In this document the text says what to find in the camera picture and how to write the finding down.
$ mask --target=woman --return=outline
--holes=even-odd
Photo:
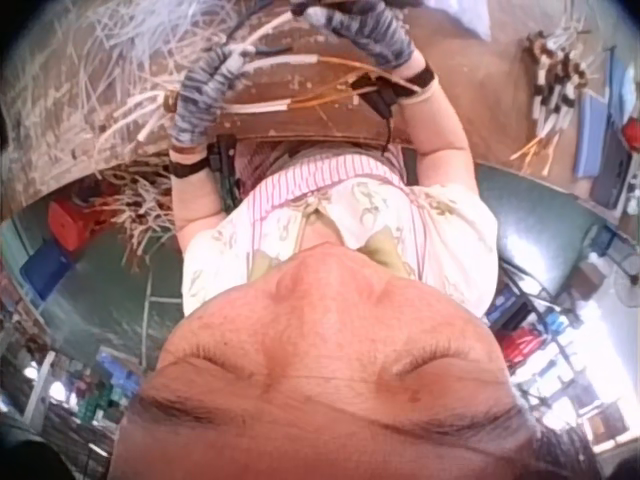
[[[496,220],[424,57],[381,1],[293,7],[422,89],[398,91],[420,186],[393,153],[316,145],[272,156],[227,217],[202,158],[245,59],[220,49],[193,68],[171,131],[186,318],[121,425],[112,478],[598,478],[588,445],[563,458],[521,408],[478,318]]]

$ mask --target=red object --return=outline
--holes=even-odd
[[[535,330],[521,327],[499,341],[507,366],[515,367],[533,355],[544,344],[545,339]]]
[[[51,233],[69,252],[84,248],[109,224],[104,211],[84,209],[63,199],[49,203],[48,220]]]
[[[640,120],[631,117],[627,124],[622,127],[622,136],[632,151],[640,152]]]

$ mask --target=white shirt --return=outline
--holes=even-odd
[[[482,316],[498,277],[497,221],[461,186],[407,187],[366,155],[314,157],[265,179],[217,228],[188,245],[183,307],[189,315],[246,283],[257,251],[284,261],[295,253],[304,212],[318,209],[358,249],[388,227],[407,275]]]

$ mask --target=workbench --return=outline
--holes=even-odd
[[[92,8],[91,5],[90,3],[84,8]],[[505,169],[542,182],[551,188],[568,192],[586,206],[598,210],[588,199],[590,179],[577,180],[573,175],[578,115],[574,115],[571,125],[562,134],[548,175],[542,174],[547,164],[544,155],[534,157],[526,170],[524,157],[510,160],[514,152],[534,137],[531,104],[536,67],[523,53],[523,39],[532,31],[552,31],[557,28],[563,14],[563,2],[490,0],[489,7],[493,36],[491,42],[480,40],[448,15],[426,8],[411,10],[409,14],[404,15],[404,22],[410,27],[417,47],[437,72],[445,92],[456,108],[477,162]],[[268,10],[257,20],[258,24],[266,22],[285,9],[286,5],[282,3]],[[587,24],[596,25],[598,22],[593,16],[588,16]],[[255,25],[256,23],[252,23],[249,27],[255,29]],[[10,77],[5,78],[0,84],[0,105],[9,117],[10,130],[21,128],[20,122],[29,121],[29,112],[25,109],[33,102],[44,100],[46,107],[44,116],[38,117],[39,130],[35,130],[40,132],[36,135],[39,138],[23,140],[20,145],[10,145],[2,155],[2,195],[6,201],[2,219],[74,180],[126,162],[130,158],[122,151],[125,145],[123,140],[122,149],[111,148],[109,155],[96,159],[93,147],[97,136],[106,126],[89,121],[77,134],[83,135],[84,143],[70,152],[65,152],[61,132],[68,127],[65,118],[72,117],[69,110],[77,108],[78,101],[73,97],[76,91],[74,86],[65,87],[64,81],[60,79],[66,78],[70,81],[69,79],[78,77],[78,63],[71,60],[68,44],[76,45],[77,51],[82,51],[81,46],[91,38],[92,32],[85,29],[71,34],[60,25],[45,27],[43,25],[38,30],[37,38],[26,37],[32,56],[24,56],[20,60],[30,61],[29,58],[35,56],[33,51],[48,51],[48,55],[38,65],[39,75],[33,77],[36,85],[31,88],[31,98],[25,98],[24,93],[20,93],[20,85],[16,85],[15,80],[12,84]],[[318,53],[367,62],[367,59],[347,42],[330,38],[301,22],[274,32],[265,37],[263,43],[291,44],[295,53]],[[595,51],[598,48],[602,48],[602,41],[599,40],[598,33],[593,33],[585,40],[585,51]],[[109,62],[108,52],[105,52],[104,56],[104,62]],[[158,60],[160,70],[162,62],[162,59]],[[305,90],[310,91],[331,83],[349,72],[348,68],[340,65],[279,66],[252,75],[233,101],[263,102],[304,93]],[[593,88],[602,89],[601,85]],[[117,105],[115,95],[109,90],[99,97],[99,101],[107,111],[113,111],[122,105]],[[16,112],[21,113],[22,120],[15,118]],[[130,141],[135,139],[140,128],[139,125],[131,126],[126,134]],[[353,98],[348,98],[290,112],[225,114],[212,129],[212,137],[217,133],[234,133],[240,139],[346,139],[383,144],[387,130],[385,122],[363,102],[358,103]],[[395,142],[410,144],[399,116],[394,119],[393,139]],[[167,145],[166,131],[161,127],[149,136],[144,145],[136,147],[136,153],[154,154],[166,150]],[[609,221],[616,221],[615,213],[603,214]]]

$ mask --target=gray striped glove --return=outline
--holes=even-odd
[[[311,25],[351,40],[380,68],[401,67],[415,50],[383,0],[356,0],[331,7],[308,6],[308,0],[290,1],[294,15],[302,15]]]
[[[189,69],[178,94],[175,121],[169,129],[174,145],[207,143],[207,129],[218,119],[223,99],[246,63],[244,55],[234,54],[237,51],[215,48]]]

